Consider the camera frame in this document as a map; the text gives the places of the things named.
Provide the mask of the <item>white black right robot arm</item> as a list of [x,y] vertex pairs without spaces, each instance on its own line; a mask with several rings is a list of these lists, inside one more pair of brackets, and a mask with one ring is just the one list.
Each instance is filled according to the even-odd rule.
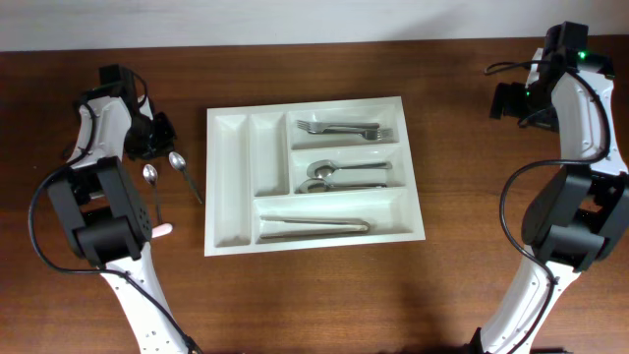
[[538,167],[557,173],[531,201],[520,241],[499,221],[523,259],[497,312],[476,329],[467,353],[530,353],[554,304],[584,271],[607,258],[628,228],[628,167],[616,143],[609,57],[588,48],[586,25],[548,29],[544,46],[523,63],[524,83],[497,85],[490,117],[515,117],[521,128],[558,134],[557,159],[529,163],[506,181],[506,206],[515,180]]

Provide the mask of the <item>steel tablespoon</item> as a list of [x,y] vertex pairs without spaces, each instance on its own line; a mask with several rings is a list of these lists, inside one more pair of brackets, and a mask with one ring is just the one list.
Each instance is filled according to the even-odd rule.
[[384,183],[332,184],[322,179],[308,179],[297,188],[297,192],[299,194],[311,194],[349,190],[378,189],[386,187],[387,185]]
[[339,165],[332,160],[320,160],[313,162],[307,168],[307,176],[315,179],[327,179],[334,172],[341,170],[363,170],[363,169],[391,169],[392,163],[389,161],[366,163],[366,164],[353,164],[353,165]]

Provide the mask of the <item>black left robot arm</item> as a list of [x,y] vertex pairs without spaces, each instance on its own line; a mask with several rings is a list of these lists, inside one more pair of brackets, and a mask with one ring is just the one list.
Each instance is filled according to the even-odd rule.
[[98,86],[75,103],[81,127],[72,154],[37,191],[47,194],[74,255],[88,262],[86,273],[111,287],[141,352],[197,353],[168,307],[152,262],[149,211],[122,163],[174,149],[167,116],[137,91],[145,86],[124,66],[100,68]]

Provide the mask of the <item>pink plastic knife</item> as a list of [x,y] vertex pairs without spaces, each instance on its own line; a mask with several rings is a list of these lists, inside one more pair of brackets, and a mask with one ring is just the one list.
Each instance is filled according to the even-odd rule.
[[159,238],[170,234],[174,229],[171,223],[161,223],[151,229],[151,238]]

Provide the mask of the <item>steel fork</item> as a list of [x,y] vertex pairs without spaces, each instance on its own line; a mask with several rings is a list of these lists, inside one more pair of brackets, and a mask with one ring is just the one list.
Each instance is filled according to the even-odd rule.
[[377,123],[351,124],[351,123],[334,123],[334,122],[310,122],[297,120],[296,126],[299,129],[309,133],[318,134],[328,129],[359,129],[359,130],[377,130],[380,126]]
[[367,141],[381,141],[394,137],[392,129],[331,128],[325,129],[323,133],[358,135]]

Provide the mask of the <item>small teaspoon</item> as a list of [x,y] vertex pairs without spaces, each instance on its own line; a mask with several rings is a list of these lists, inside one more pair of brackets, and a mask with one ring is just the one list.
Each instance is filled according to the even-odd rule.
[[161,203],[157,192],[157,180],[158,174],[156,169],[151,164],[145,164],[143,166],[143,178],[150,185],[155,204],[156,217],[159,224],[163,223],[163,216],[161,212]]
[[196,199],[198,200],[198,202],[202,205],[203,204],[203,198],[200,194],[200,191],[196,185],[196,183],[194,182],[193,178],[191,177],[189,171],[188,171],[188,165],[186,160],[184,159],[184,157],[178,153],[177,151],[171,151],[168,154],[168,159],[169,159],[169,163],[171,164],[171,166],[182,173],[183,178],[186,180],[186,182],[188,183],[191,191],[193,192],[193,194],[195,195]]

